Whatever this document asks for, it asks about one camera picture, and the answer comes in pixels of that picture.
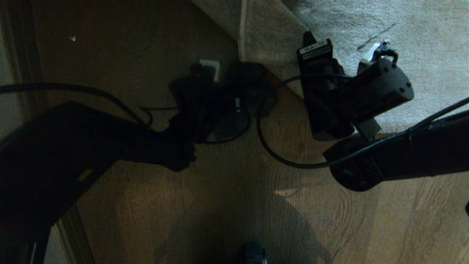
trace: wooden floor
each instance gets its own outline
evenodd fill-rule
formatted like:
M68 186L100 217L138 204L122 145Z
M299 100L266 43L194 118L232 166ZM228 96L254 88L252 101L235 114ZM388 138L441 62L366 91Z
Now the wooden floor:
M33 0L45 81L89 85L137 106L173 106L167 84L198 59L236 60L234 40L189 0ZM272 147L321 161L299 97L281 90L263 122ZM50 93L125 117L105 100ZM164 129L172 113L156 113ZM229 263L247 239L269 263L469 263L469 173L344 189L328 169L273 160L254 128L234 142L197 146L180 173L118 162L78 207L97 264Z

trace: gray carpet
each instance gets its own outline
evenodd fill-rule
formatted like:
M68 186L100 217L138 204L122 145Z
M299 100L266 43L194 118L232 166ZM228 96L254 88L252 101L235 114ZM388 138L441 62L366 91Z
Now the gray carpet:
M242 60L264 63L281 79L298 73L295 52L305 28L319 39L332 40L335 56L349 75L356 74L360 58L374 42L390 39L399 53L398 65L413 83L415 99L378 117L383 132L403 130L469 96L467 1L193 2L238 39ZM298 83L290 87L302 96Z

